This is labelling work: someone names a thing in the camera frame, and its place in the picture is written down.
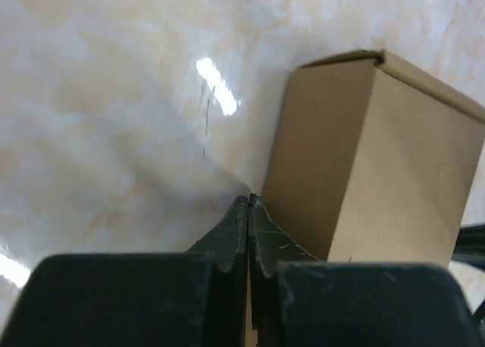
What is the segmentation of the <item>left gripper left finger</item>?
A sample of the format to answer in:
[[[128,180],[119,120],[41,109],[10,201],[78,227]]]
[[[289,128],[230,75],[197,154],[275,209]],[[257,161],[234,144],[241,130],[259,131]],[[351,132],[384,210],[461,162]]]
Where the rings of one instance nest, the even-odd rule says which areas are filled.
[[[3,346],[242,346],[249,201],[182,253],[64,254],[32,272]]]

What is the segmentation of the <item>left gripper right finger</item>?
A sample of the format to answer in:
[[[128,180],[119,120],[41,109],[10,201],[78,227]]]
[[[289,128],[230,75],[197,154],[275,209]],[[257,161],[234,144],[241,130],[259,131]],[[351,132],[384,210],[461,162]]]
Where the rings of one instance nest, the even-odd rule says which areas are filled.
[[[260,346],[482,346],[484,334],[444,268],[319,261],[251,195],[252,322]]]

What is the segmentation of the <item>brown cardboard box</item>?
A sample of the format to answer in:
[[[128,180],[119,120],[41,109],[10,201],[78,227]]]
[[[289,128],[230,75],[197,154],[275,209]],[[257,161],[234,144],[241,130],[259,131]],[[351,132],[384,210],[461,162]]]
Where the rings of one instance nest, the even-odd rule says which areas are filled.
[[[391,52],[298,68],[262,200],[330,262],[447,266],[484,142],[484,109]]]

